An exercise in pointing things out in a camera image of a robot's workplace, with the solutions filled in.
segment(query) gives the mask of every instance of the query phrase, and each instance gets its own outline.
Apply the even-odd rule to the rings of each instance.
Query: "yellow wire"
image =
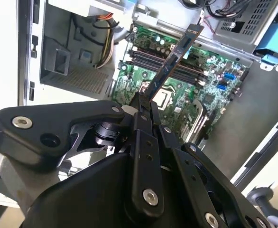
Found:
[[[108,46],[108,43],[109,43],[109,39],[110,39],[110,30],[108,29],[108,30],[107,30],[107,37],[106,37],[106,40],[105,40],[104,53],[103,53],[103,55],[102,55],[102,58],[105,57],[105,53],[106,53],[106,50],[107,50],[107,46]]]

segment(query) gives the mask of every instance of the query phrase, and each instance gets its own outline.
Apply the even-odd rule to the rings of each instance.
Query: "cable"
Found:
[[[215,19],[218,19],[218,20],[232,19],[232,18],[238,17],[240,14],[242,14],[246,10],[248,4],[252,0],[245,0],[245,1],[247,1],[247,3],[242,6],[242,9],[240,9],[237,12],[229,13],[229,14],[226,14],[226,15],[223,15],[223,14],[218,15],[218,14],[213,13],[210,6],[206,6],[205,8],[206,8],[207,12],[209,13],[209,15],[212,18],[215,18]]]
[[[108,23],[109,27],[112,27],[112,23],[109,20],[106,20],[106,22]],[[103,67],[111,59],[111,57],[113,55],[113,51],[114,51],[114,39],[113,39],[113,37],[114,37],[113,30],[108,29],[106,44],[104,45],[104,47],[102,49],[102,57],[100,58],[99,63],[95,65],[96,69],[99,69],[99,68]]]
[[[179,1],[185,8],[190,9],[190,10],[197,10],[200,8],[204,8],[205,6],[210,6],[210,5],[214,4],[217,0],[214,0],[212,3],[209,3],[209,4],[206,4],[207,1],[205,1],[203,5],[197,5],[195,3],[186,3],[186,2],[184,2],[184,0],[179,0]]]
[[[113,16],[113,13],[108,13],[107,15],[101,15],[98,17],[98,19],[108,20],[111,19]]]
[[[210,24],[207,20],[204,20],[203,23],[206,24],[207,27],[209,27],[210,31],[211,31],[213,34],[215,33],[215,31],[214,31],[214,29],[212,28],[211,24]]]
[[[72,14],[72,22],[73,22],[75,28],[78,28],[78,27],[79,27],[78,24],[77,24],[77,21],[76,21],[76,16],[75,16],[75,14]],[[90,42],[92,42],[92,43],[94,43],[94,44],[96,44],[96,45],[99,45],[99,46],[104,46],[104,43],[100,43],[100,42],[98,42],[97,40],[94,40],[93,38],[90,38],[88,35],[86,35],[86,34],[82,31],[82,29],[80,29],[80,34],[81,34],[85,39],[89,40]]]
[[[93,23],[93,27],[96,28],[96,29],[114,29],[116,28],[118,25],[119,25],[119,21],[117,23],[115,23],[114,25],[112,26],[109,26],[109,27],[102,27],[102,26],[96,26],[94,23]]]

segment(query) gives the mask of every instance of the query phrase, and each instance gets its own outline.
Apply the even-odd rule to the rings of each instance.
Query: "green motherboard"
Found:
[[[152,66],[153,60],[157,63],[165,59],[177,43],[172,37],[142,26],[137,28],[130,41],[132,45],[126,50],[130,57],[123,61],[112,93],[112,99],[121,105],[128,105],[137,91],[145,92],[158,69]],[[150,61],[133,61],[138,51]],[[199,144],[211,133],[227,104],[240,93],[239,86],[248,69],[196,46],[185,54],[180,67],[183,73],[188,70],[190,80],[175,76],[168,78],[153,100],[158,104],[162,123],[175,132],[180,143],[189,140],[187,135],[198,117],[195,105],[198,100],[205,110],[203,137],[195,142]]]

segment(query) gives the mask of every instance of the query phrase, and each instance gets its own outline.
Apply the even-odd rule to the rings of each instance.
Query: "silver bolt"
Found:
[[[259,222],[262,228],[267,228],[266,224],[260,218],[257,217],[257,221]]]
[[[168,127],[164,127],[164,130],[167,132],[167,133],[171,133],[171,129],[169,129]]]
[[[145,189],[143,191],[143,198],[145,202],[151,206],[156,206],[158,204],[158,196],[152,189]]]
[[[144,115],[142,115],[141,118],[144,119],[145,121],[148,120],[147,117]]]
[[[205,214],[205,219],[207,221],[207,223],[212,227],[212,228],[218,228],[219,224],[217,219],[215,218],[214,215],[212,215],[211,213],[206,213]]]
[[[194,151],[194,152],[197,151],[196,147],[194,147],[193,145],[190,145],[190,149],[191,149],[192,151]]]
[[[17,116],[12,119],[12,124],[17,128],[28,129],[31,128],[33,122],[24,116]]]
[[[117,112],[117,113],[120,112],[119,108],[117,108],[117,107],[113,107],[112,110],[114,110],[114,111]]]

